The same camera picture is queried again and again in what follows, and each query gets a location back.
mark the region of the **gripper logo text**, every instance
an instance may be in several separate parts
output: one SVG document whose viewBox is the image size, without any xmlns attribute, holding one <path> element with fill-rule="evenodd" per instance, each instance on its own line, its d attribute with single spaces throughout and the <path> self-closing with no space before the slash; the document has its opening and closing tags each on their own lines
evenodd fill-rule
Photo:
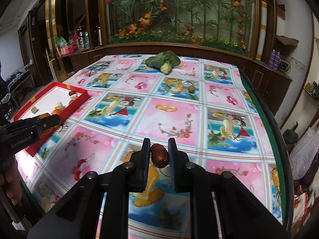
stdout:
<svg viewBox="0 0 319 239">
<path fill-rule="evenodd" d="M 15 144 L 12 144 L 11 145 L 11 147 L 12 148 L 15 148 L 16 146 L 18 146 L 18 145 L 21 145 L 21 144 L 23 144 L 24 142 L 27 142 L 29 139 L 31 139 L 32 137 L 31 136 L 29 136 L 29 137 L 26 137 L 26 138 L 24 138 L 24 139 L 21 139 L 21 140 L 19 140 L 18 142 L 16 142 Z"/>
</svg>

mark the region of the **white wall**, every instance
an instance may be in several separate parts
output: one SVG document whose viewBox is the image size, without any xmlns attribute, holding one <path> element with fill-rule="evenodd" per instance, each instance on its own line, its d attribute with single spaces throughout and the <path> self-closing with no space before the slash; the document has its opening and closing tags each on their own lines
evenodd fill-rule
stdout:
<svg viewBox="0 0 319 239">
<path fill-rule="evenodd" d="M 11 28 L 0 34 L 0 62 L 1 77 L 4 80 L 23 66 L 19 35 L 16 28 Z"/>
<path fill-rule="evenodd" d="M 277 0 L 277 4 L 284 4 L 286 9 L 286 20 L 284 24 L 281 21 L 279 22 L 280 25 L 277 27 L 278 34 L 299 40 L 298 46 L 290 56 L 302 63 L 305 67 L 308 67 L 312 44 L 311 10 L 305 0 Z M 288 76 L 293 81 L 275 115 L 278 125 L 283 123 L 283 115 L 288 115 L 295 103 L 306 71 L 307 68 L 291 67 Z"/>
<path fill-rule="evenodd" d="M 319 37 L 319 22 L 315 16 L 314 27 L 315 37 Z M 316 41 L 314 42 L 314 51 L 306 84 L 309 82 L 312 83 L 313 81 L 317 83 L 319 82 L 319 44 Z M 296 129 L 296 132 L 299 134 L 299 136 L 301 136 L 308 128 L 309 123 L 311 122 L 318 108 L 319 106 L 313 101 L 313 99 L 305 91 L 303 91 L 293 112 L 281 131 L 284 132 L 287 128 L 290 129 L 294 123 L 298 121 L 299 126 Z"/>
</svg>

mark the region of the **finger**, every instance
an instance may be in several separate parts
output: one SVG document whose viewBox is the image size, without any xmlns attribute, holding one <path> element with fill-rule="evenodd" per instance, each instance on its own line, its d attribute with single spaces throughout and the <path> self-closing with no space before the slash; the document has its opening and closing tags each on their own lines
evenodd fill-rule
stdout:
<svg viewBox="0 0 319 239">
<path fill-rule="evenodd" d="M 20 180 L 18 163 L 16 159 L 12 160 L 12 164 L 10 165 L 9 169 L 5 173 L 5 179 L 7 180 L 8 183 L 11 183 L 16 180 Z"/>
<path fill-rule="evenodd" d="M 7 190 L 7 196 L 12 200 L 12 203 L 16 205 L 22 199 L 22 188 L 20 185 L 20 181 L 14 181 L 10 183 L 9 188 Z"/>
</svg>

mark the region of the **purple bottle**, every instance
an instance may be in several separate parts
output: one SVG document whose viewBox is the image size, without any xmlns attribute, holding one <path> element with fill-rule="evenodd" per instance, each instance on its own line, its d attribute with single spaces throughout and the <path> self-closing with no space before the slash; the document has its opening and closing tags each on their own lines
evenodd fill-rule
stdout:
<svg viewBox="0 0 319 239">
<path fill-rule="evenodd" d="M 269 59 L 269 62 L 268 62 L 268 66 L 270 68 L 273 68 L 273 65 L 274 65 L 274 62 L 275 62 L 275 58 L 276 58 L 276 52 L 275 52 L 275 50 L 273 50 L 272 53 L 270 54 L 270 59 Z"/>
<path fill-rule="evenodd" d="M 278 65 L 280 64 L 281 58 L 280 58 L 280 53 L 276 53 L 276 57 L 275 57 L 275 61 L 274 64 L 272 66 L 273 69 L 277 70 L 278 69 Z"/>
</svg>

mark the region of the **wooden shelf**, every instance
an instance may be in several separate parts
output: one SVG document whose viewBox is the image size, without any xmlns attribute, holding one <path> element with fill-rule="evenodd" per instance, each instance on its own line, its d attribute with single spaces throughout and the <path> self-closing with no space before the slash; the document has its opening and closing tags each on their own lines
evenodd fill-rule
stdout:
<svg viewBox="0 0 319 239">
<path fill-rule="evenodd" d="M 315 101 L 315 103 L 319 106 L 319 101 L 317 101 L 310 92 L 308 92 L 305 88 L 304 91 L 309 94 L 309 96 Z"/>
</svg>

